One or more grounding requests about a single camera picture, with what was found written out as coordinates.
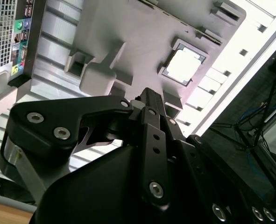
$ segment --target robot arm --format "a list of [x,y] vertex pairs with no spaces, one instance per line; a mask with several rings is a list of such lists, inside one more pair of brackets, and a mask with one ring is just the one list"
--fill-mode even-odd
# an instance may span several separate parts
[[[72,153],[123,145],[70,173]],[[15,105],[0,169],[37,201],[33,224],[276,223],[276,216],[205,143],[185,138],[161,96]]]

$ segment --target blue cable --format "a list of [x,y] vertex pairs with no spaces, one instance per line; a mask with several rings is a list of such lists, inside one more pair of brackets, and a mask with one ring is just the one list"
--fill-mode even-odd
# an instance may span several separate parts
[[252,113],[258,111],[260,108],[261,108],[261,107],[257,107],[257,108],[253,108],[253,109],[250,109],[250,110],[244,112],[243,115],[241,116],[241,118],[240,118],[239,121],[241,121],[241,120],[242,120],[244,117],[246,117],[247,115],[250,115],[250,114],[252,114]]

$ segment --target metal screw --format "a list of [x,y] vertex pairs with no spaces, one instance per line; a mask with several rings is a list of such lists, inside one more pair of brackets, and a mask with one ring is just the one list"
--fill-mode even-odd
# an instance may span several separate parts
[[71,133],[65,127],[56,127],[54,130],[54,136],[61,140],[66,140],[71,136]]
[[151,182],[149,185],[150,192],[154,197],[162,198],[164,195],[163,188],[157,182]]
[[216,204],[212,204],[212,211],[215,214],[215,216],[221,221],[225,222],[226,221],[226,215],[224,211]]
[[169,119],[170,123],[173,124],[173,125],[176,125],[176,121],[173,120],[173,119]]
[[202,144],[200,138],[198,138],[198,137],[195,137],[195,141],[196,141],[198,144]]
[[39,124],[44,121],[44,117],[41,114],[36,113],[36,112],[29,113],[27,115],[27,119],[28,119],[28,121],[30,121],[31,123],[34,123],[34,124]]
[[125,106],[125,107],[129,107],[128,103],[125,102],[125,101],[121,101],[121,105],[122,105],[122,106]]
[[252,207],[252,212],[255,215],[255,217],[258,218],[258,220],[263,221],[262,214],[259,212],[257,208]]
[[152,109],[148,109],[149,113],[151,113],[152,115],[156,115],[156,112]]
[[263,211],[264,211],[265,215],[269,218],[270,221],[272,221],[272,222],[275,221],[274,216],[272,215],[272,213],[270,213],[269,210],[267,210],[266,208],[263,208]]

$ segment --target mounting hole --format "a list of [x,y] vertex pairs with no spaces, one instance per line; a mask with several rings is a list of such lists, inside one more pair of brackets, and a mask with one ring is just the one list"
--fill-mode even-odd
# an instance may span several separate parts
[[156,115],[156,112],[152,109],[148,109],[149,113],[151,113],[152,115]]
[[202,169],[201,169],[200,167],[196,167],[196,170],[197,170],[199,173],[203,174],[203,171],[202,171]]
[[154,134],[153,137],[154,137],[156,140],[159,140],[159,139],[160,139],[160,137],[158,137],[156,134]]
[[124,107],[129,107],[128,103],[125,102],[125,101],[121,101],[121,105],[124,106]]
[[158,148],[156,148],[156,147],[153,148],[153,151],[154,151],[156,154],[160,154],[160,153],[161,153],[161,151],[160,151]]

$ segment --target ethernet port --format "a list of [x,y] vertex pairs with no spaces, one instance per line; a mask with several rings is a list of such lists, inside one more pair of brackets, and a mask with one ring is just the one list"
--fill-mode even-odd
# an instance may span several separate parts
[[14,43],[19,43],[21,42],[21,33],[15,34],[14,36]]

